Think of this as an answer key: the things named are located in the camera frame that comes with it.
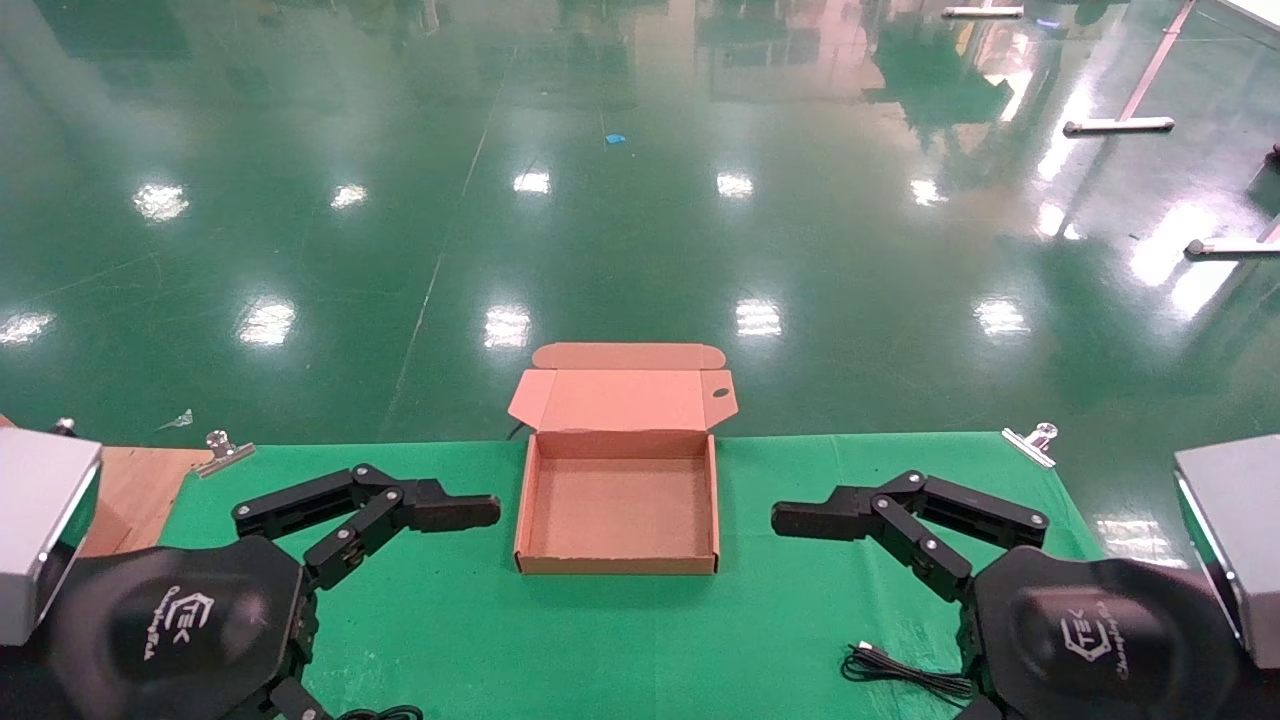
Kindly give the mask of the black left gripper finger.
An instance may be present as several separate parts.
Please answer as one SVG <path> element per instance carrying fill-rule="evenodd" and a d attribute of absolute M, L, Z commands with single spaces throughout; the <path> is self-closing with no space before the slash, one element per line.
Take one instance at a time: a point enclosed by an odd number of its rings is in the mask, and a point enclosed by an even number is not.
<path fill-rule="evenodd" d="M 311 591 L 329 591 L 401 530 L 424 534 L 493 527 L 500 519 L 494 495 L 448 495 L 436 479 L 402 480 L 360 464 L 239 503 L 236 533 L 270 541 L 338 520 L 303 553 Z"/>

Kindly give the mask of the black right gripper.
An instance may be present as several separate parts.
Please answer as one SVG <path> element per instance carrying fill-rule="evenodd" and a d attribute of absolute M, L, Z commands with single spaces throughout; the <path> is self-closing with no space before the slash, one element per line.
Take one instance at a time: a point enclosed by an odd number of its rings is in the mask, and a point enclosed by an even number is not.
<path fill-rule="evenodd" d="M 955 720 L 1248 719 L 1251 661 L 1208 582 L 1019 547 L 963 601 Z"/>

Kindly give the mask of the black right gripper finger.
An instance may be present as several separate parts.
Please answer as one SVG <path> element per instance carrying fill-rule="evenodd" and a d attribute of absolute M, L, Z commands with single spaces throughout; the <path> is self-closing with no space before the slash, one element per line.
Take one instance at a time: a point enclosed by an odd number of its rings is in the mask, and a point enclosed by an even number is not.
<path fill-rule="evenodd" d="M 877 487 L 837 486 L 820 503 L 780 501 L 772 507 L 777 536 L 854 542 L 872 539 L 943 601 L 972 587 L 973 565 L 929 524 L 1011 550 L 1039 548 L 1046 514 L 1007 500 L 909 470 Z"/>

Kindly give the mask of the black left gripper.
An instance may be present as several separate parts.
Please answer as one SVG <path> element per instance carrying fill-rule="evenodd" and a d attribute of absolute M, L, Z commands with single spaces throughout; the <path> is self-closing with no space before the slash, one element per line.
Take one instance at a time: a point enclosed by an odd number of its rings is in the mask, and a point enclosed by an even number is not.
<path fill-rule="evenodd" d="M 83 561 L 45 619 L 49 719 L 332 715 L 303 687 L 314 610 L 271 541 Z"/>

